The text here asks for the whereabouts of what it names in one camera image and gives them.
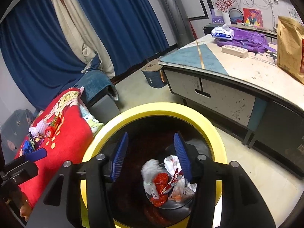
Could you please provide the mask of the left hand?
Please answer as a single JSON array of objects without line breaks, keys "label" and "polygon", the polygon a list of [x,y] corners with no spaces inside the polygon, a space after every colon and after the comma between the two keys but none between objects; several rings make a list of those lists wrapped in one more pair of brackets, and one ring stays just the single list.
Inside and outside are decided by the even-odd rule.
[{"label": "left hand", "polygon": [[20,211],[20,217],[24,218],[27,222],[32,213],[32,207],[29,204],[28,197],[21,191],[20,187],[15,186],[7,190],[5,203],[6,205],[9,205],[10,202],[13,202],[15,204],[15,206]]}]

